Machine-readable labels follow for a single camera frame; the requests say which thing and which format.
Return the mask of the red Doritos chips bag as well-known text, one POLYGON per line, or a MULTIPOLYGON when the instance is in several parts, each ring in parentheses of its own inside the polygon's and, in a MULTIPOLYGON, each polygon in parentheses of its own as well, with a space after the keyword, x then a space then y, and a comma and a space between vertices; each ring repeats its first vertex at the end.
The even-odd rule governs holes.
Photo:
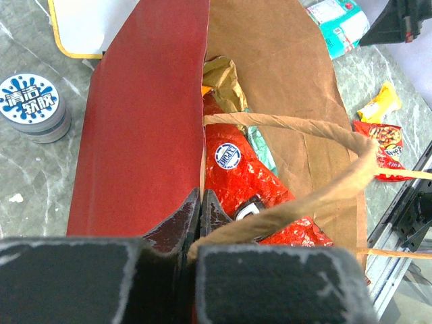
MULTIPOLYGON (((241 220, 295 199, 282 181, 259 160, 237 126, 209 125, 205 127, 205 136, 205 188, 214 191, 222 209, 232 220, 241 220)), ((333 245, 309 216, 256 240, 266 245, 333 245)))

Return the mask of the red brown paper bag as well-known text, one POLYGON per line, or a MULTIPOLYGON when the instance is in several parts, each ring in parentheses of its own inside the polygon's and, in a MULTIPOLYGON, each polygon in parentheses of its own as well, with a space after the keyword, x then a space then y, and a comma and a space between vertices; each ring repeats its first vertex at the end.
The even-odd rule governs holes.
POLYGON ((199 186, 203 64, 220 55, 253 112, 350 129, 298 1, 140 1, 90 81, 68 235, 143 235, 199 186))

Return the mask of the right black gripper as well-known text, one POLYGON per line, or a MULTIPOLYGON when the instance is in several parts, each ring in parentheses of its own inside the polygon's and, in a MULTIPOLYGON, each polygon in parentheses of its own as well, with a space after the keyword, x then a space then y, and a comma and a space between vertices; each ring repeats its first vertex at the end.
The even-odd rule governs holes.
POLYGON ((421 33, 423 21, 431 19, 431 0, 391 0, 361 38, 361 47, 411 43, 421 33))

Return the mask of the small red snack bag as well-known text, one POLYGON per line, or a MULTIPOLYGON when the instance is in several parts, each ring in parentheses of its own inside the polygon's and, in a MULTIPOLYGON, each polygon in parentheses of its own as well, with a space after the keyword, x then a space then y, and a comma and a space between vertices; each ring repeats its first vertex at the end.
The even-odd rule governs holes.
POLYGON ((403 170, 400 162, 404 143, 402 128, 389 124, 369 124, 354 120, 354 130, 379 143, 377 164, 380 168, 403 170))

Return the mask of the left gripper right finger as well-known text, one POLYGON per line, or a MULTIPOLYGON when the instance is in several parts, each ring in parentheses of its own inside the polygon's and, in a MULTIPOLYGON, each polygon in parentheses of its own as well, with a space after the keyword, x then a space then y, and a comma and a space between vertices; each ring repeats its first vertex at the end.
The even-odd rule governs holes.
POLYGON ((208 236, 211 232, 232 221, 232 218, 223 210, 215 192, 211 189, 206 189, 200 216, 200 237, 208 236))

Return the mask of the teal snack pouch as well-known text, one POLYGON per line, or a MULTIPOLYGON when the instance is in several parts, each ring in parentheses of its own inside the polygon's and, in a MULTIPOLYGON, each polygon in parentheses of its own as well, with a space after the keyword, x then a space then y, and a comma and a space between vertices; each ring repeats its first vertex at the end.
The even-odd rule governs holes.
POLYGON ((370 28, 366 14, 352 0, 314 1, 306 12, 319 27, 332 60, 355 49, 370 28))

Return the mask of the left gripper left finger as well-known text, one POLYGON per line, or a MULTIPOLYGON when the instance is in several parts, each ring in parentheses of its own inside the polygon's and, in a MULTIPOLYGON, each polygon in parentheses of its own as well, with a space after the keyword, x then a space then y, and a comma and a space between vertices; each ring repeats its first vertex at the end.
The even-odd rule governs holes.
POLYGON ((200 190, 194 188, 168 218, 145 233, 142 258, 186 260, 200 222, 200 190))

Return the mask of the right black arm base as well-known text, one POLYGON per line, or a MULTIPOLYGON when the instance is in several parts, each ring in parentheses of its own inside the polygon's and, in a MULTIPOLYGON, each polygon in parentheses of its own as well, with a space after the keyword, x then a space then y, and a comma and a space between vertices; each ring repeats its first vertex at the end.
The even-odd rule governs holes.
POLYGON ((400 247, 417 251, 431 227, 431 180, 421 180, 408 189, 397 216, 393 230, 400 247))

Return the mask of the brown gold snack bag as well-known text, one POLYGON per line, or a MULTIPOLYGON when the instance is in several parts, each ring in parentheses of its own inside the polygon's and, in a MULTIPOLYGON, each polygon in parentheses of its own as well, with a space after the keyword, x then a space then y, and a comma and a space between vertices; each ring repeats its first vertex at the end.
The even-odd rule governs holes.
POLYGON ((218 56, 205 62, 202 85, 213 89, 213 96, 225 113, 244 112, 248 108, 236 65, 230 58, 218 56))

